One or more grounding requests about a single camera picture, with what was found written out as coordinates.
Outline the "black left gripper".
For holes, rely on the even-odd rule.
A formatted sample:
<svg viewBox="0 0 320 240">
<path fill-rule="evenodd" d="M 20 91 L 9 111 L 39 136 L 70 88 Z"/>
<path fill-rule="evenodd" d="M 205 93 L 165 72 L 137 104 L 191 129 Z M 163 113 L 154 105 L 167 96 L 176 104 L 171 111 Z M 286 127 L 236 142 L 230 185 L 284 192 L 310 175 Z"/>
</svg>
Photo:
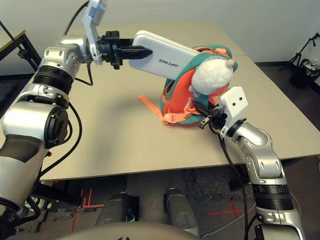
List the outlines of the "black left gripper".
<svg viewBox="0 0 320 240">
<path fill-rule="evenodd" d="M 133 38 L 120 38 L 118 30 L 107 31 L 99 40 L 102 60 L 119 70 L 123 60 L 139 60 L 153 54 L 151 49 L 144 46 L 132 46 L 133 41 Z"/>
</svg>

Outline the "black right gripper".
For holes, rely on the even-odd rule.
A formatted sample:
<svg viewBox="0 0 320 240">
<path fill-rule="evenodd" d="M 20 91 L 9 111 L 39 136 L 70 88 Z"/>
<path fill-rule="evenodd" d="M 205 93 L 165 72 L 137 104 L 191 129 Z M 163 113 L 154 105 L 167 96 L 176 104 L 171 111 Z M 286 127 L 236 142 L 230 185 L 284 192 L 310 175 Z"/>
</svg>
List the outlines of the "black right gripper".
<svg viewBox="0 0 320 240">
<path fill-rule="evenodd" d="M 222 106 L 207 109 L 205 105 L 199 102 L 194 102 L 193 105 L 196 111 L 204 116 L 204 119 L 198 125 L 200 129 L 203 130 L 205 126 L 208 126 L 213 133 L 219 133 L 222 130 L 227 118 Z"/>
</svg>

